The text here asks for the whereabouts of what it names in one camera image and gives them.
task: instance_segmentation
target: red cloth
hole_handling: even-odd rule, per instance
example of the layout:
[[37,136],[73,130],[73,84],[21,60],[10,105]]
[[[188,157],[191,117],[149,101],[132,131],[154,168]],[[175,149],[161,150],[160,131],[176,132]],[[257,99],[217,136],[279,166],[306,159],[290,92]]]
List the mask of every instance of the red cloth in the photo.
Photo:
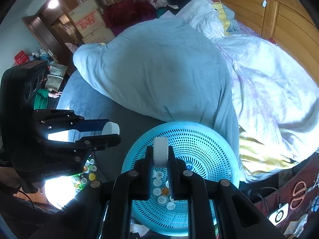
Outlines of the red cloth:
[[105,25],[115,36],[137,23],[156,17],[156,9],[147,0],[122,0],[106,5],[103,10]]

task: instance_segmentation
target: yellow sheet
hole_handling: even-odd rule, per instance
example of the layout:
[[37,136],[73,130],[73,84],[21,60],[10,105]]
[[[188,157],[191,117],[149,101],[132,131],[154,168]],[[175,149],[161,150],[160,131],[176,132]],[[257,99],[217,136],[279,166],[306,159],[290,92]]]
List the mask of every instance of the yellow sheet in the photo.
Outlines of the yellow sheet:
[[249,137],[241,127],[239,128],[239,156],[243,168],[248,175],[252,176],[276,169],[290,169],[298,164],[291,163],[289,158]]

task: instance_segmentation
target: light blue blanket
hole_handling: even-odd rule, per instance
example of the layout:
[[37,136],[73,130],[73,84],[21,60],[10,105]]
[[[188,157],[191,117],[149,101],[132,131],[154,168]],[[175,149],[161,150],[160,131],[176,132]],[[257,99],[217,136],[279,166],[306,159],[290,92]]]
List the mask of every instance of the light blue blanket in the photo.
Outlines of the light blue blanket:
[[165,122],[211,127],[226,139],[241,167],[225,59],[188,24],[176,19],[137,24],[107,45],[81,46],[74,64],[95,90],[124,108]]

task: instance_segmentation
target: person's hand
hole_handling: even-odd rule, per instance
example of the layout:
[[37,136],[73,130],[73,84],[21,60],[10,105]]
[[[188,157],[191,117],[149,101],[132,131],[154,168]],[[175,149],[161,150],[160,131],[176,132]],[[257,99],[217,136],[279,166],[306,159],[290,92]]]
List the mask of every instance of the person's hand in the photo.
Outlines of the person's hand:
[[60,97],[61,94],[62,94],[62,92],[56,92],[56,93],[49,92],[49,97],[56,99],[56,98]]

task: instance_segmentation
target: person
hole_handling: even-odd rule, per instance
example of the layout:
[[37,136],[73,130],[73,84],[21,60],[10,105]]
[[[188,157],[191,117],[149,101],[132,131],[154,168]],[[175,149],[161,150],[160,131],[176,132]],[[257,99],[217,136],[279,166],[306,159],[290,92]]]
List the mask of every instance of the person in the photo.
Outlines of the person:
[[58,98],[62,92],[49,92],[46,89],[39,89],[36,93],[35,100],[34,100],[34,109],[46,109],[46,108],[52,108],[48,107],[51,104],[54,105],[55,102],[50,100],[50,98]]

